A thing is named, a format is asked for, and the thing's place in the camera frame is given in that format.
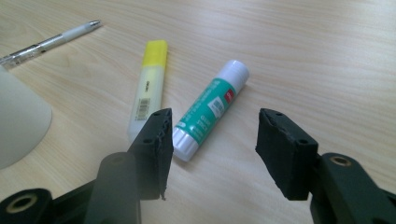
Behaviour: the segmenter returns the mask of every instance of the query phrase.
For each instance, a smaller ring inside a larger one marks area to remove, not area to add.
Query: wood grain
[[[247,85],[189,163],[173,160],[167,201],[142,202],[143,223],[312,223],[255,153],[262,107],[358,160],[396,192],[396,3],[393,1],[2,1],[0,54],[86,21],[100,29],[10,70],[52,105],[49,132],[0,170],[0,200],[45,188],[58,197],[126,151],[146,42],[169,45],[163,107],[176,123],[231,59]]]

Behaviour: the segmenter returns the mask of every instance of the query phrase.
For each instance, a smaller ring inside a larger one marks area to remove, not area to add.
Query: yellow highlighter
[[[161,109],[167,50],[168,45],[164,40],[149,41],[146,45],[128,127],[131,143],[136,139],[149,116]]]

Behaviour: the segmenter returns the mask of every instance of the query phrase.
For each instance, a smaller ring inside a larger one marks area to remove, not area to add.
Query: green label
[[[232,85],[214,78],[176,126],[201,145],[235,96]]]

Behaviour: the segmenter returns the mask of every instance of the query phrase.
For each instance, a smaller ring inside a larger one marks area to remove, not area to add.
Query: silver pen
[[[100,21],[90,21],[82,24],[76,28],[68,30],[64,33],[56,35],[50,39],[46,39],[38,44],[34,44],[26,49],[21,49],[15,53],[12,53],[4,58],[0,59],[0,65],[5,68],[12,68],[20,63],[26,62],[38,55],[45,53],[46,51],[58,47],[64,43],[69,42],[79,36],[85,35],[94,29],[101,26]]]

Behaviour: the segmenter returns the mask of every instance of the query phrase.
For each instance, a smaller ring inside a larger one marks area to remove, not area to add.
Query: red logo
[[[227,101],[229,104],[233,100],[233,91],[229,89],[225,94],[224,94],[224,99]]]

